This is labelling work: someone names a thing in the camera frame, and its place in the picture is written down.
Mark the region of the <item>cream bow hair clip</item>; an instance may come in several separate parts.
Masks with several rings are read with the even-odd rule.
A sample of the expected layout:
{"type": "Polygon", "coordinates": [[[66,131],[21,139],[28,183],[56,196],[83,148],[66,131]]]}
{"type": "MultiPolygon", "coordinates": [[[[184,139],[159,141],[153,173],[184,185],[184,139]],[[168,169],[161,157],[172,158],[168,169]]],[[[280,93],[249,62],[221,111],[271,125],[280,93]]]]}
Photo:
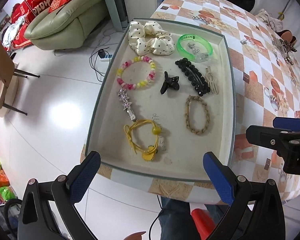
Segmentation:
{"type": "Polygon", "coordinates": [[[210,93],[218,94],[218,88],[216,86],[216,78],[213,75],[210,66],[206,67],[205,79],[208,83],[208,86],[210,87],[210,93]]]}

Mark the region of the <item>black beaded hair clip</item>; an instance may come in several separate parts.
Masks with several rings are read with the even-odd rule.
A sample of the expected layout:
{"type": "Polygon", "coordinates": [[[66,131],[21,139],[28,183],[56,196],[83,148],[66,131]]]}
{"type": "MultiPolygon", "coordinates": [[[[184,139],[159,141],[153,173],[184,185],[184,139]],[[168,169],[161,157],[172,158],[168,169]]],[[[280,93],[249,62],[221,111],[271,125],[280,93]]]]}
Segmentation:
{"type": "Polygon", "coordinates": [[[175,61],[175,65],[183,72],[190,81],[191,86],[197,92],[198,96],[203,96],[211,92],[211,89],[201,72],[187,58],[175,61]]]}

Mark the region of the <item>silver star hair clip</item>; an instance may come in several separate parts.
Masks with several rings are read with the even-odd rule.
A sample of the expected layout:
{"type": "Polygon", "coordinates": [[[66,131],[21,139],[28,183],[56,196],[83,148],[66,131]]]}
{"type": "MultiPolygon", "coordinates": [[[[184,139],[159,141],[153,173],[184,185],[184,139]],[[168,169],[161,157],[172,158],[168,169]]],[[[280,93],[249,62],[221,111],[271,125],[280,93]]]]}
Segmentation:
{"type": "Polygon", "coordinates": [[[117,94],[119,100],[122,102],[123,110],[129,115],[129,118],[132,122],[136,122],[138,119],[132,109],[132,102],[130,101],[130,97],[127,94],[127,90],[121,88],[117,94]]]}

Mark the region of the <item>green translucent bangle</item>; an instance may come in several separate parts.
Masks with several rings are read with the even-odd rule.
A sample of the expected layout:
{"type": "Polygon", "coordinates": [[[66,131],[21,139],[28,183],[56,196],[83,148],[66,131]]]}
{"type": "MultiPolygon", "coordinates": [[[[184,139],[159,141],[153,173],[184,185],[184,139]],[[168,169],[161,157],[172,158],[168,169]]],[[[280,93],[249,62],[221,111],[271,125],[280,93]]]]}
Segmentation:
{"type": "Polygon", "coordinates": [[[194,34],[185,34],[179,37],[177,50],[182,57],[195,63],[207,61],[213,54],[211,44],[206,39],[194,34]]]}

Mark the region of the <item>small black claw clip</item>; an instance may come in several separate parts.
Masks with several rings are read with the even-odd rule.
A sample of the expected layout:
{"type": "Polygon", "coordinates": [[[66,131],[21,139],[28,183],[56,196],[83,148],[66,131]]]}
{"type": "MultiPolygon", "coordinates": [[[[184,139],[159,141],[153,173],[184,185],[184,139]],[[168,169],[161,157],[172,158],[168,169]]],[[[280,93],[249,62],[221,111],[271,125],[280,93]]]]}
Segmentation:
{"type": "Polygon", "coordinates": [[[168,75],[168,72],[164,71],[164,82],[162,84],[162,87],[160,89],[160,94],[163,95],[168,89],[173,89],[173,90],[179,90],[179,77],[178,76],[173,76],[170,77],[168,75]]]}

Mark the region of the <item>silver chain earrings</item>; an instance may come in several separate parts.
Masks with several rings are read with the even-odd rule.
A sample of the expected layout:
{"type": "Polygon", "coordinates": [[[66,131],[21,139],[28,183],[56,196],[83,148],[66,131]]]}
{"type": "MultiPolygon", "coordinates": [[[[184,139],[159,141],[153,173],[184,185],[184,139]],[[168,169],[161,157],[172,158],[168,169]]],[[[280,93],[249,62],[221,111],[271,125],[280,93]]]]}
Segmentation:
{"type": "Polygon", "coordinates": [[[190,50],[192,51],[193,55],[197,55],[200,52],[200,49],[196,47],[194,43],[188,43],[187,44],[190,50]]]}

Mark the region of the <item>cream polka dot scrunchie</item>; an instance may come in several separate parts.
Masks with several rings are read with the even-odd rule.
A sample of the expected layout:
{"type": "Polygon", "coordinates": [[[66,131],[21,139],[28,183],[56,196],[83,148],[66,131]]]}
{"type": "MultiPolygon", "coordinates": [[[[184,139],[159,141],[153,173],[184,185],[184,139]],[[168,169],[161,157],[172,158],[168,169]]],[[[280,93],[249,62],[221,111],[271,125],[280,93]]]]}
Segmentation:
{"type": "Polygon", "coordinates": [[[128,28],[128,43],[139,56],[148,53],[154,55],[171,55],[175,51],[172,34],[162,28],[157,21],[130,22],[128,28]]]}

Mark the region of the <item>grey jewelry tray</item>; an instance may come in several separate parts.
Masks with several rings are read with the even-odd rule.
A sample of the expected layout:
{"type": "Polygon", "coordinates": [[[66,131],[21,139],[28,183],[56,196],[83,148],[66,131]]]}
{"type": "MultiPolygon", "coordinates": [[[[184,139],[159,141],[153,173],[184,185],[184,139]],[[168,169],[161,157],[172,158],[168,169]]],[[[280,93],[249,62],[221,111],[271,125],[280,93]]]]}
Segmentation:
{"type": "Polygon", "coordinates": [[[124,126],[132,122],[119,100],[117,69],[135,57],[124,33],[107,69],[96,101],[87,138],[87,152],[97,151],[102,163],[121,171],[142,176],[179,181],[208,181],[203,155],[213,152],[219,161],[229,165],[234,148],[236,126],[235,82],[225,36],[188,23],[160,20],[174,41],[184,34],[206,39],[213,54],[206,62],[196,64],[205,74],[210,66],[216,78],[218,94],[207,93],[200,101],[187,102],[197,93],[183,72],[175,65],[178,52],[169,56],[153,55],[154,80],[142,89],[127,92],[136,117],[149,119],[161,127],[159,149],[152,161],[135,152],[126,137],[124,126]],[[164,71],[179,77],[179,90],[160,94],[164,71]]]}

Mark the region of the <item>leopard print bow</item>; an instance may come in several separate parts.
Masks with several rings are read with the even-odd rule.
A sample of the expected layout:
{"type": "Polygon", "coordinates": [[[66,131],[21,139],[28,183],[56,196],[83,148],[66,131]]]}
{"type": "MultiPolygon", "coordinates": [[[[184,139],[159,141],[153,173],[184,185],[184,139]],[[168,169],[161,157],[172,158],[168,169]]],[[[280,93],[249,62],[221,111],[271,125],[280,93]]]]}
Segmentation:
{"type": "Polygon", "coordinates": [[[297,50],[294,48],[294,46],[290,42],[287,42],[286,40],[282,40],[282,39],[280,39],[280,42],[285,50],[285,53],[289,53],[289,52],[296,53],[297,52],[297,50]]]}

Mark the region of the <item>brown slipper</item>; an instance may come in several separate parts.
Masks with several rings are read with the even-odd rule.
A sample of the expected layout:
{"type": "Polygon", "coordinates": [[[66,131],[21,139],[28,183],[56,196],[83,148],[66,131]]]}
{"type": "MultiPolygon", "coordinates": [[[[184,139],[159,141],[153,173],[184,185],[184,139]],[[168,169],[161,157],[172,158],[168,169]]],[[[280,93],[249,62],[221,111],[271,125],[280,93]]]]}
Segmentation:
{"type": "Polygon", "coordinates": [[[287,41],[289,43],[294,43],[296,41],[296,37],[293,36],[293,34],[290,30],[283,30],[283,31],[279,31],[276,33],[284,41],[287,41]]]}

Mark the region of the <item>small silver charm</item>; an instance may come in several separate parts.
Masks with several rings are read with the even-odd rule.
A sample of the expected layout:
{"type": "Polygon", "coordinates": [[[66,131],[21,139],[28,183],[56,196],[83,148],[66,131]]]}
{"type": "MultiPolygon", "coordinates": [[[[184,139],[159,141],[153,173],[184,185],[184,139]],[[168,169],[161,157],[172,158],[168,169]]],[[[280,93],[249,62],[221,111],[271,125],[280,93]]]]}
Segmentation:
{"type": "Polygon", "coordinates": [[[245,44],[248,43],[248,41],[247,41],[246,39],[243,39],[243,40],[240,40],[240,43],[241,43],[242,45],[245,45],[245,44]]]}

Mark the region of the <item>pink clothes pile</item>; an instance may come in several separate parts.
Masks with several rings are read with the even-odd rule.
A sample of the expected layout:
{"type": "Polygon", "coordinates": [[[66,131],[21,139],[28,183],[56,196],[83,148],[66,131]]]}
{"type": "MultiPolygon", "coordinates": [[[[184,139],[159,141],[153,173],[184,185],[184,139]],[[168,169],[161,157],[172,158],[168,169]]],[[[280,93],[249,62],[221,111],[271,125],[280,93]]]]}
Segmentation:
{"type": "Polygon", "coordinates": [[[266,10],[261,9],[255,16],[273,31],[283,31],[283,22],[277,18],[273,18],[266,10]]]}

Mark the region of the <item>yellow hanger hook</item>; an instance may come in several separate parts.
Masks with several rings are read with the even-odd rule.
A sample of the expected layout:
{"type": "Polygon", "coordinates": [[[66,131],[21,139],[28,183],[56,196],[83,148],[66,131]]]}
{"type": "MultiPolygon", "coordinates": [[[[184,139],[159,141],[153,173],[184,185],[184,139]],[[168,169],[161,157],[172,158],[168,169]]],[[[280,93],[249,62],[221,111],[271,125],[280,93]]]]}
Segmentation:
{"type": "Polygon", "coordinates": [[[278,20],[284,20],[284,18],[285,18],[285,15],[284,15],[284,13],[283,12],[279,12],[279,15],[278,15],[278,20]]]}

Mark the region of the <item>beige chair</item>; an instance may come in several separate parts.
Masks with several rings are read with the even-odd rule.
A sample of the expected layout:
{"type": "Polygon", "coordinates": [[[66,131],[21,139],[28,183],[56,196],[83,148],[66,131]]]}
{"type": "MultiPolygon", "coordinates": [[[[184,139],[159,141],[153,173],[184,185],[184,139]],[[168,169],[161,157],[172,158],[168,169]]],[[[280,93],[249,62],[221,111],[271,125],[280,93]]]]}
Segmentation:
{"type": "Polygon", "coordinates": [[[39,75],[32,74],[17,68],[17,64],[8,55],[0,41],[0,117],[3,118],[9,111],[23,115],[26,112],[13,107],[15,96],[18,90],[19,78],[29,76],[39,78],[39,75]]]}

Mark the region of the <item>green leather sofa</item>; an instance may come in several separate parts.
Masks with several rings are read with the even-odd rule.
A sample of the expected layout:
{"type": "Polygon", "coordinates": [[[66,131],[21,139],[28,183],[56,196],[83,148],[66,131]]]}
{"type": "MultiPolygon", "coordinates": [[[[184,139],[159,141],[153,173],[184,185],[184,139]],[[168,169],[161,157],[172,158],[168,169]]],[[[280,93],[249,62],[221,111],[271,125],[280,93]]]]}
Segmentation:
{"type": "Polygon", "coordinates": [[[105,0],[70,0],[55,10],[42,11],[24,37],[41,50],[79,48],[107,16],[105,0]]]}

